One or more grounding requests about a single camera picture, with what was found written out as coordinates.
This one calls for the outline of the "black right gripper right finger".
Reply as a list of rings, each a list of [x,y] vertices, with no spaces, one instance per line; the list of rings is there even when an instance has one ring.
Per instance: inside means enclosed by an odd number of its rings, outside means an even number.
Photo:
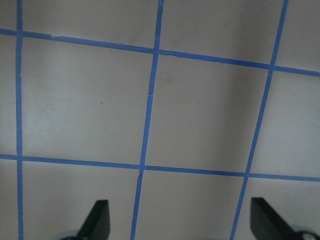
[[[262,197],[250,200],[250,230],[256,240],[297,240],[294,230]]]

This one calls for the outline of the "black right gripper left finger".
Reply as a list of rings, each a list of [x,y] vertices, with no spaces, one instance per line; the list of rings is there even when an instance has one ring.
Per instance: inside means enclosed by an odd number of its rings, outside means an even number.
[[[79,240],[107,240],[110,236],[108,200],[97,200],[77,233]]]

